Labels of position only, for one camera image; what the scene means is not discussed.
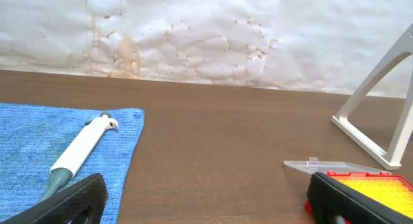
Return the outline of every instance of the blue towel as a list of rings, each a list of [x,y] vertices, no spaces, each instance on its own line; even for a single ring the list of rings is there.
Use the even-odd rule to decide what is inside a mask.
[[[29,209],[46,190],[49,169],[102,111],[0,103],[0,221]],[[109,199],[101,223],[116,223],[123,185],[144,123],[137,108],[109,110],[119,130],[108,130],[67,186],[97,172]]]

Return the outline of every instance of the white paper wall covering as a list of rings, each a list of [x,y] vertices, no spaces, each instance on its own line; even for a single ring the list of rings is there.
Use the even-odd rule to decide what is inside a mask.
[[[352,93],[413,0],[0,0],[0,68]],[[403,97],[412,60],[372,94]]]

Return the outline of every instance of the brown tabletop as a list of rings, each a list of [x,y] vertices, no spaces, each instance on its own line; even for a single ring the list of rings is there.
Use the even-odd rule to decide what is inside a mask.
[[[145,109],[119,223],[313,223],[310,176],[284,160],[381,168],[330,118],[348,96],[0,70],[0,102]],[[349,120],[383,146],[404,100],[368,97]],[[413,181],[413,148],[395,171]]]

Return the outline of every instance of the clear plastic lid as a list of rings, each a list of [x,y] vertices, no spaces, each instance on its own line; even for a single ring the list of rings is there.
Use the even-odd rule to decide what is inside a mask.
[[[327,173],[328,171],[335,171],[338,174],[349,172],[379,174],[380,172],[384,172],[384,170],[357,165],[354,163],[318,161],[317,157],[310,157],[310,160],[308,161],[284,161],[284,164],[310,175],[316,172]]]

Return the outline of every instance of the white pipette handle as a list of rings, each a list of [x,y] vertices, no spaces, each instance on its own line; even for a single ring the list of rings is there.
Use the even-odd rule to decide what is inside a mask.
[[[117,121],[110,118],[109,113],[102,113],[101,117],[93,119],[90,124],[83,127],[82,131],[54,163],[50,173],[65,168],[72,173],[73,178],[105,131],[118,127]]]

